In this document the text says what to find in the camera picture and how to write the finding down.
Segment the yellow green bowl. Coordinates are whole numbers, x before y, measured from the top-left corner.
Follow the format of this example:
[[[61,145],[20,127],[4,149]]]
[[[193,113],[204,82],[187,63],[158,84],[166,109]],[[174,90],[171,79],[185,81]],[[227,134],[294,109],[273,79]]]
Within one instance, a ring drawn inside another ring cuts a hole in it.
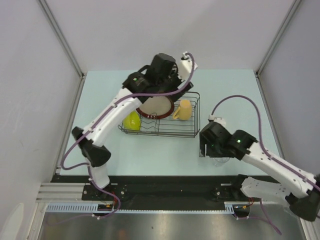
[[[126,130],[139,131],[141,129],[140,116],[136,111],[131,112],[123,121],[123,127]]]

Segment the beige mug yellow handle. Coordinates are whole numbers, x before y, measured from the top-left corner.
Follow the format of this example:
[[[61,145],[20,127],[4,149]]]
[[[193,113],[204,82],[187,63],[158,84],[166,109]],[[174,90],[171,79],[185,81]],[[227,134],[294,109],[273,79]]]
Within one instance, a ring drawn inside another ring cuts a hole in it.
[[[182,99],[172,117],[174,120],[180,119],[182,121],[187,121],[191,118],[192,111],[191,102],[187,99]]]

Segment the dark wire dish rack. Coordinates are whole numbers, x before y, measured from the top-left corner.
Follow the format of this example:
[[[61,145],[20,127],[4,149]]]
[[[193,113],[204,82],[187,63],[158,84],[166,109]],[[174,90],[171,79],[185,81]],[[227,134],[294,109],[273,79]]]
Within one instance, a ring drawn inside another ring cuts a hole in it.
[[[195,138],[201,126],[200,94],[198,92],[188,91],[181,99],[189,100],[191,103],[192,112],[189,120],[173,119],[173,114],[162,119],[152,119],[139,113],[139,131],[127,129],[123,123],[119,124],[118,128],[122,132],[131,135]]]

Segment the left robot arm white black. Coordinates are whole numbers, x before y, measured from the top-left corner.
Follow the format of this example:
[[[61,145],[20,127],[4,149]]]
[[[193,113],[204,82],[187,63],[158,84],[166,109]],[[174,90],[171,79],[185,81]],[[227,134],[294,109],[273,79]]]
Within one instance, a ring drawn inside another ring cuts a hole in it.
[[[184,52],[179,62],[165,53],[156,54],[151,64],[127,77],[112,102],[90,124],[71,131],[86,159],[93,194],[98,199],[105,200],[111,193],[107,173],[111,153],[104,146],[109,132],[150,98],[169,97],[177,101],[193,87],[191,78],[197,67],[189,52]]]

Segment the red rimmed round plate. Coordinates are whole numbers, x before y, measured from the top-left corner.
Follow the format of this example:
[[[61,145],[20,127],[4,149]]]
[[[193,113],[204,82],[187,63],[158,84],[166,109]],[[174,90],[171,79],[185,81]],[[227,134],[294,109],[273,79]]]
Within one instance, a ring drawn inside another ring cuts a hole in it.
[[[174,103],[166,96],[148,98],[136,111],[147,119],[160,120],[167,118],[174,111]]]

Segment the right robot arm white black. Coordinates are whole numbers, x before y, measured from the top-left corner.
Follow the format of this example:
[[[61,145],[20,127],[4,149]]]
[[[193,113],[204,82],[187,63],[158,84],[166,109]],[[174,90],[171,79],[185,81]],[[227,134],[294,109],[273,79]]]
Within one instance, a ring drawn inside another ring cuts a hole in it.
[[[268,174],[276,183],[241,175],[230,188],[231,196],[259,198],[288,207],[299,218],[314,222],[320,212],[320,176],[299,169],[263,149],[260,142],[243,130],[229,131],[216,121],[199,133],[200,155],[236,158]]]

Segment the clear plastic cup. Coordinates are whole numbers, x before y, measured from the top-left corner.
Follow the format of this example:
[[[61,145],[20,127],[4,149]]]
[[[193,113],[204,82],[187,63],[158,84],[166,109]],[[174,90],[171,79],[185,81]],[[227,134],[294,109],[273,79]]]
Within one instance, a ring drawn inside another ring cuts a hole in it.
[[[215,167],[221,167],[223,166],[225,163],[227,163],[230,160],[229,157],[215,157],[213,159],[213,165]]]

